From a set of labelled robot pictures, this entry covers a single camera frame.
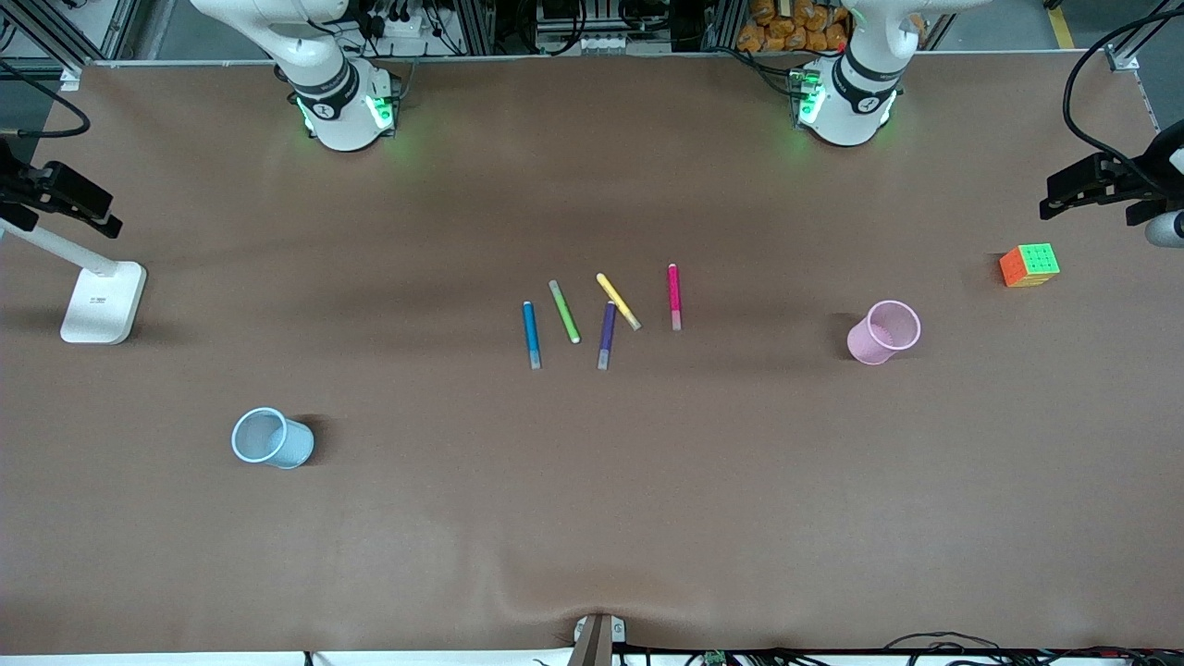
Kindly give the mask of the multicoloured puzzle cube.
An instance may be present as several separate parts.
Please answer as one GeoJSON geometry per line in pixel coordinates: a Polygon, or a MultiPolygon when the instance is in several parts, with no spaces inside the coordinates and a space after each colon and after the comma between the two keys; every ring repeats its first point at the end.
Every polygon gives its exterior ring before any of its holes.
{"type": "Polygon", "coordinates": [[[1060,262],[1050,243],[1019,244],[998,260],[1000,278],[1008,288],[1040,286],[1057,277],[1060,262]]]}

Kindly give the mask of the white lamp stand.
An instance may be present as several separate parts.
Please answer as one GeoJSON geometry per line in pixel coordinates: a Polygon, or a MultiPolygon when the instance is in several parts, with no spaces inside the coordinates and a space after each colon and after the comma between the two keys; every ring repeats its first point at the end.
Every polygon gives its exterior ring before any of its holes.
{"type": "Polygon", "coordinates": [[[116,345],[130,337],[148,273],[131,261],[115,261],[73,241],[34,228],[21,230],[0,216],[4,232],[81,269],[63,319],[60,338],[76,345],[116,345]]]}

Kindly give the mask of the pink mesh cup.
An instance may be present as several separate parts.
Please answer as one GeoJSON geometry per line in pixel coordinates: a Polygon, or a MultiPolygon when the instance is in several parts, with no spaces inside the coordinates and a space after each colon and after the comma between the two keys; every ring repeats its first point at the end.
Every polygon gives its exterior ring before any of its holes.
{"type": "Polygon", "coordinates": [[[864,365],[882,365],[912,350],[921,337],[918,313],[896,300],[876,302],[847,333],[847,350],[864,365]]]}

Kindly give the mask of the blue mesh cup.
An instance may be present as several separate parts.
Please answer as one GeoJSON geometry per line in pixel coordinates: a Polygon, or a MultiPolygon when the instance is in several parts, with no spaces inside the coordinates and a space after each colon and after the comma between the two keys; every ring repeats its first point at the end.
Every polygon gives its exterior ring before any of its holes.
{"type": "Polygon", "coordinates": [[[234,455],[250,465],[271,465],[283,470],[304,465],[313,456],[315,435],[271,406],[243,414],[231,431],[234,455]]]}

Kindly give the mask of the orange packaged snacks pile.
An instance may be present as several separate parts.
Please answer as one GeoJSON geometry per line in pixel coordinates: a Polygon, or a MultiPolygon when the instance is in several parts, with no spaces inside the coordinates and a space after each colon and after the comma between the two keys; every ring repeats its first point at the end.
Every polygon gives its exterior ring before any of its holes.
{"type": "Polygon", "coordinates": [[[839,0],[746,0],[740,52],[842,52],[855,27],[839,0]]]}

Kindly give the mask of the white power strip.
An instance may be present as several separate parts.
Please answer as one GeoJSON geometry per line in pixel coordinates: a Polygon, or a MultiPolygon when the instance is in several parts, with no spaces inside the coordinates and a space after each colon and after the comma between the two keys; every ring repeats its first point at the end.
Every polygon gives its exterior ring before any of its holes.
{"type": "Polygon", "coordinates": [[[403,13],[395,8],[394,14],[372,12],[366,18],[361,18],[359,27],[372,39],[423,39],[439,38],[443,27],[438,20],[427,14],[422,7],[414,11],[408,9],[403,13]]]}

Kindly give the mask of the green marker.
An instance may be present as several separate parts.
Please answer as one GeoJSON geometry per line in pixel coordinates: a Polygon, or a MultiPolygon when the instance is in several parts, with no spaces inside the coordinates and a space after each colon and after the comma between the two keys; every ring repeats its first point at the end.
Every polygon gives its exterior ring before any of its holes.
{"type": "Polygon", "coordinates": [[[551,278],[547,286],[549,286],[551,299],[553,299],[555,303],[558,315],[560,316],[560,320],[564,324],[565,334],[568,341],[571,344],[580,344],[581,342],[580,329],[578,329],[578,325],[575,324],[574,320],[574,313],[572,313],[570,308],[567,299],[565,296],[565,292],[562,290],[562,287],[560,287],[558,278],[551,278]]]}

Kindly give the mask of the yellow marker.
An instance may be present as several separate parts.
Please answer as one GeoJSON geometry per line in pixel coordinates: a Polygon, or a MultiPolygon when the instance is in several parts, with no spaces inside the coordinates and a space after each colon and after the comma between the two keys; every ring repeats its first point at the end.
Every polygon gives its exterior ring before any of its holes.
{"type": "Polygon", "coordinates": [[[633,315],[633,309],[628,305],[626,300],[619,294],[614,284],[604,273],[596,274],[597,283],[600,284],[601,290],[609,295],[610,302],[612,302],[622,316],[626,320],[628,325],[632,329],[641,329],[642,324],[638,316],[633,315]]]}

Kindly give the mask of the brown table cover mat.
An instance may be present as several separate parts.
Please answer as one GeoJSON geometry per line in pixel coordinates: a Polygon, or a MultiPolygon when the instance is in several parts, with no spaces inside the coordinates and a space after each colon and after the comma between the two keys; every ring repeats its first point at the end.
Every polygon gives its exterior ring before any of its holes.
{"type": "Polygon", "coordinates": [[[430,62],[356,154],[263,65],[94,68],[37,155],[126,228],[43,224],[148,281],[126,342],[67,345],[73,273],[0,244],[0,655],[543,648],[588,611],[1184,648],[1184,252],[1040,220],[1074,59],[919,56],[856,149],[723,56],[430,62]],[[1008,288],[1031,243],[1061,273],[1008,288]],[[609,371],[597,273],[642,324],[609,371]],[[884,300],[921,337],[864,365],[884,300]],[[234,455],[258,406],[304,465],[234,455]]]}

